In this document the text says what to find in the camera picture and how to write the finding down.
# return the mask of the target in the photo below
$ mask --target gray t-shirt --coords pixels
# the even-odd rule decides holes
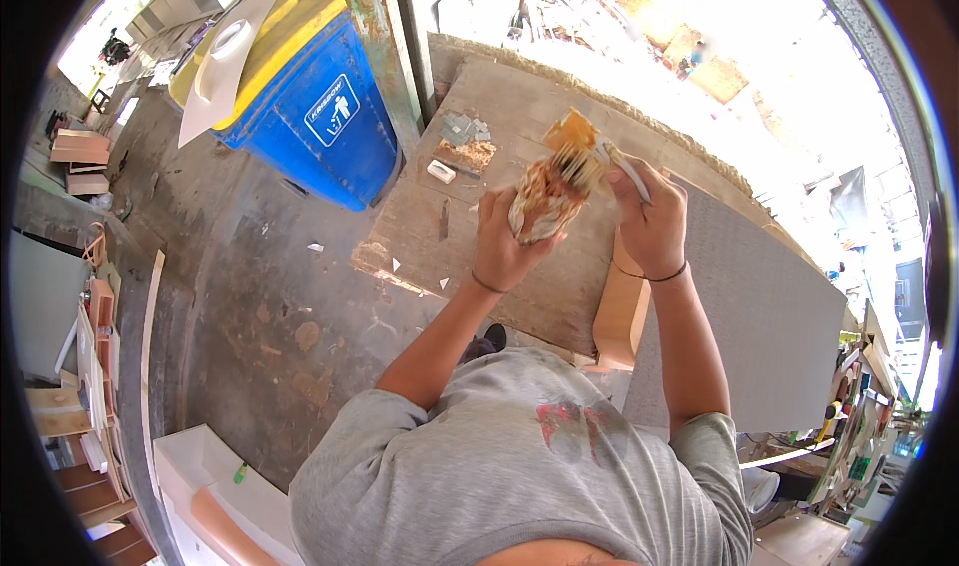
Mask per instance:
[[[290,484],[307,564],[473,564],[569,538],[649,566],[749,562],[733,420],[697,416],[667,445],[538,349],[457,367],[428,413],[352,398]]]

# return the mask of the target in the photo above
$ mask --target blue trash bin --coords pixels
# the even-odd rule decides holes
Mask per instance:
[[[171,82],[177,104],[186,104],[219,30]],[[210,133],[353,212],[374,205],[399,169],[396,136],[344,0],[277,0],[250,49],[233,116]]]

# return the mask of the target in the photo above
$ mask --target trash bin logo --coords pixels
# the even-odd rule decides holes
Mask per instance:
[[[329,148],[359,110],[360,101],[353,93],[350,81],[346,75],[340,75],[307,110],[303,122],[317,136],[319,143]]]

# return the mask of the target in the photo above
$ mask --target hand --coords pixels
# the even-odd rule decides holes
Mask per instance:
[[[630,164],[649,191],[650,203],[618,169],[607,175],[619,204],[619,231],[629,256],[645,276],[661,279],[686,263],[686,190],[657,173],[649,163],[629,156]]]
[[[516,187],[510,186],[487,191],[479,200],[473,275],[500,292],[508,292],[519,284],[556,244],[566,239],[566,233],[557,233],[531,246],[521,246],[509,227],[509,207],[515,199]]]

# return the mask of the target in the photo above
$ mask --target black string bracelet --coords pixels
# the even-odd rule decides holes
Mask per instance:
[[[470,271],[470,274],[473,275],[473,281],[475,281],[476,283],[478,283],[480,287],[483,287],[483,288],[486,289],[487,291],[491,291],[491,292],[493,292],[494,294],[500,294],[501,296],[505,296],[505,295],[506,295],[506,292],[505,292],[505,291],[499,290],[499,289],[497,289],[497,288],[495,288],[495,287],[490,287],[489,285],[487,285],[487,284],[483,283],[482,281],[480,281],[480,278],[477,277],[477,274],[476,274],[475,271]]]
[[[689,260],[684,260],[684,261],[683,261],[683,266],[679,267],[679,271],[676,271],[675,274],[670,274],[669,276],[665,277],[665,279],[651,279],[651,278],[649,278],[648,276],[642,276],[641,274],[633,274],[632,272],[626,272],[626,271],[624,271],[623,269],[621,269],[621,268],[619,267],[619,264],[617,264],[616,262],[613,262],[613,265],[619,270],[619,272],[622,272],[622,273],[625,274],[626,276],[635,276],[635,277],[638,278],[638,279],[644,279],[644,280],[649,281],[650,283],[662,283],[663,281],[668,281],[669,279],[674,279],[674,278],[676,278],[677,276],[679,276],[680,274],[682,274],[683,272],[686,272],[686,267],[689,266]]]

